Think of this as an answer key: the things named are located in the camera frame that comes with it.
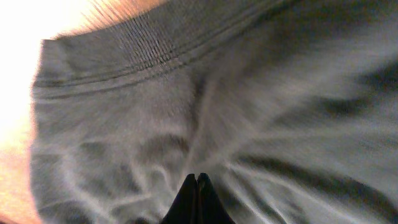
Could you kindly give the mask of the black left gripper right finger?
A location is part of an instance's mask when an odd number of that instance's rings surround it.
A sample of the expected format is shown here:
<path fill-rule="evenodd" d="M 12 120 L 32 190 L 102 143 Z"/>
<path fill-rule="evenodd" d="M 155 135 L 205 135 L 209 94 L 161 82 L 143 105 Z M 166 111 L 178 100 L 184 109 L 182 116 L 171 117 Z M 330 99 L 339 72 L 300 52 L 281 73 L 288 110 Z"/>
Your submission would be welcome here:
<path fill-rule="evenodd" d="M 201 173 L 198 183 L 197 215 L 199 224 L 235 224 L 224 209 L 209 176 Z"/>

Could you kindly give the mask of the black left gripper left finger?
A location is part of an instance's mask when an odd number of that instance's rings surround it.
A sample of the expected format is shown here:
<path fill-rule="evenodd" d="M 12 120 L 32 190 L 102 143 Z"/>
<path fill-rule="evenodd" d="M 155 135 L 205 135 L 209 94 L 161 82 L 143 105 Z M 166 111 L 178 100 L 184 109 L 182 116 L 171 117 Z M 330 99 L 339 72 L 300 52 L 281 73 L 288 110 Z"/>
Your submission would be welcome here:
<path fill-rule="evenodd" d="M 197 180 L 188 174 L 160 224 L 197 223 Z"/>

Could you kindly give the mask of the dark green t-shirt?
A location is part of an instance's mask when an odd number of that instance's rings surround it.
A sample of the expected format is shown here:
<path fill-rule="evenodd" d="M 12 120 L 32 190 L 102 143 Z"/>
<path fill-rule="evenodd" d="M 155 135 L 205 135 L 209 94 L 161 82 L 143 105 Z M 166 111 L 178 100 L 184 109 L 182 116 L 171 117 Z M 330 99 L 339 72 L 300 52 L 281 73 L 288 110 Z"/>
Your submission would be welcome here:
<path fill-rule="evenodd" d="M 45 40 L 44 223 L 158 223 L 188 174 L 236 223 L 397 222 L 396 1 L 167 1 Z"/>

